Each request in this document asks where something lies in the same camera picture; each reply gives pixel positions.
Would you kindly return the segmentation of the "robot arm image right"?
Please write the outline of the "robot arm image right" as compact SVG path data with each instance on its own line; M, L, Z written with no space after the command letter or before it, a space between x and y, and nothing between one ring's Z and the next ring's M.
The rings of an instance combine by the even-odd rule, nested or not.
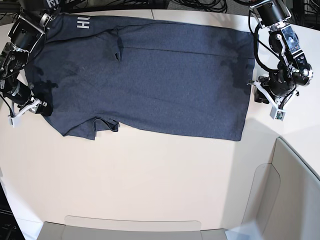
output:
M293 95L297 95L298 86L307 86L313 78L313 70L300 47L299 38L287 22L291 13L281 0L250 0L249 16L257 20L255 29L250 32L254 38L254 57L258 65L268 72L254 81L256 91L254 100L258 103L271 103L275 119L284 115L284 106ZM258 56L262 45L259 31L268 29L269 50L279 60L276 69L267 67Z

